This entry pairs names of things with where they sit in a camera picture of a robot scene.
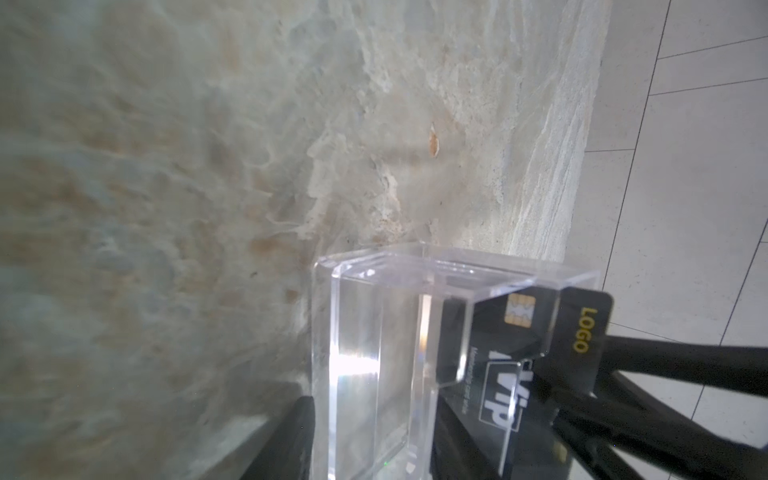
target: tiled floor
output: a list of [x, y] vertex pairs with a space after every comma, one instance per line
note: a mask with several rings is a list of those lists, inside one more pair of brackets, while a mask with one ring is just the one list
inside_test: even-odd
[[[768, 346], [768, 2], [614, 0], [606, 42], [566, 260], [605, 272], [612, 335]], [[766, 400], [632, 378], [768, 443]]]

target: clear acrylic box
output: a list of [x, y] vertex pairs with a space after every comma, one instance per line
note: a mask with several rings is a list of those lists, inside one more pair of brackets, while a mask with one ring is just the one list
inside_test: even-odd
[[[438, 391], [464, 378], [475, 304], [595, 277], [559, 263], [425, 243], [319, 259], [310, 307], [310, 478], [426, 480]], [[540, 340], [527, 355], [546, 352], [553, 322], [554, 314], [526, 326]], [[514, 402], [509, 408], [511, 418]]]

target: floor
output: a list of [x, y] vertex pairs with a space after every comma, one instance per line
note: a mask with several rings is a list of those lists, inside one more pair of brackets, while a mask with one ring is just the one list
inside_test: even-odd
[[[610, 334], [768, 346], [767, 125], [768, 2], [614, 0], [566, 253], [604, 272]], [[768, 401], [632, 378], [712, 432], [768, 443]]]

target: card chip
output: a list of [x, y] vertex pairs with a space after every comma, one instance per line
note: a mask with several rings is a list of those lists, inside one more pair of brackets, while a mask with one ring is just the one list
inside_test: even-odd
[[505, 323], [523, 326], [527, 329], [531, 328], [535, 306], [535, 297], [520, 293], [510, 293], [507, 299], [507, 309], [504, 314]]

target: marble surface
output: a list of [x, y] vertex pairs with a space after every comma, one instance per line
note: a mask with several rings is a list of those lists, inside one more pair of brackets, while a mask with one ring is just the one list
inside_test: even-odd
[[3, 2], [0, 478], [236, 478], [320, 254], [562, 258], [609, 10]]

